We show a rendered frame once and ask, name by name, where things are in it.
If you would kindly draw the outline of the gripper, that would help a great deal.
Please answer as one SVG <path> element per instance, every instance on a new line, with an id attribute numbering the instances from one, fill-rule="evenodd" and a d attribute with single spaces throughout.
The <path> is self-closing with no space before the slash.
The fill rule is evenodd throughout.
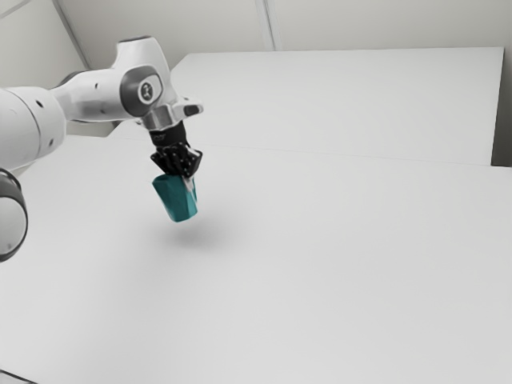
<path id="1" fill-rule="evenodd" d="M 164 130 L 151 130 L 150 139 L 155 146 L 151 160 L 168 175 L 182 177 L 189 205 L 198 203 L 194 174 L 197 172 L 203 153 L 190 146 L 183 123 L 168 126 Z"/>

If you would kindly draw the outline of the teal faceted mug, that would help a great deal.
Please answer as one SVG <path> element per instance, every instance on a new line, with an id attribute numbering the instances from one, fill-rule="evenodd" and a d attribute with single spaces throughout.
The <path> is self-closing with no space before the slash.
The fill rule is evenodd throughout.
<path id="1" fill-rule="evenodd" d="M 187 203 L 181 176 L 162 174 L 152 181 L 152 185 L 173 222 L 184 222 L 197 214 L 198 204 L 191 206 Z"/>

